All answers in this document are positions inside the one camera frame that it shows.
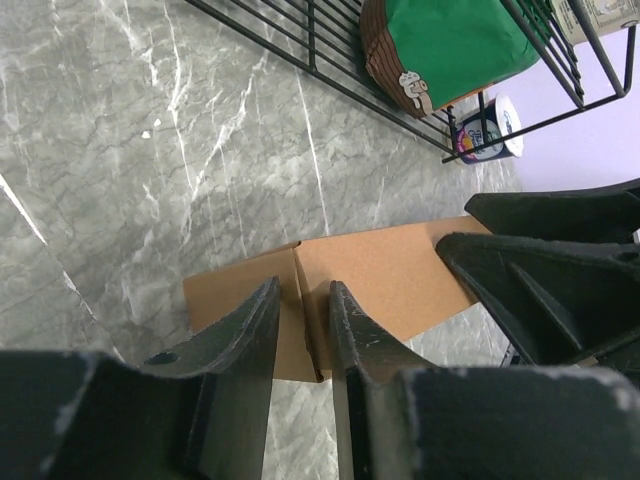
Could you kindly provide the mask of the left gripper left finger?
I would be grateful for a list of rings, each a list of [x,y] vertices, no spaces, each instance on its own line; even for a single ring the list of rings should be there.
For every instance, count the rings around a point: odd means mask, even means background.
[[[2,477],[260,478],[279,313],[271,277],[139,366],[97,351],[3,351]]]

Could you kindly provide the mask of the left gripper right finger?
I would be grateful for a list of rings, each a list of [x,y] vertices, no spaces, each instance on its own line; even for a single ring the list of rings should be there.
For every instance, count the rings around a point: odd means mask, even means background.
[[[428,362],[330,286],[343,479],[635,479],[639,392],[606,368]]]

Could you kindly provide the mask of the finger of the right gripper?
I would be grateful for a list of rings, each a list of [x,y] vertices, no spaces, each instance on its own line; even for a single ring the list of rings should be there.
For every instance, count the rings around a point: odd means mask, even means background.
[[[451,233],[436,252],[527,364],[577,364],[639,337],[639,247]]]
[[[479,193],[464,210],[497,235],[632,244],[639,230],[639,181],[573,191]]]

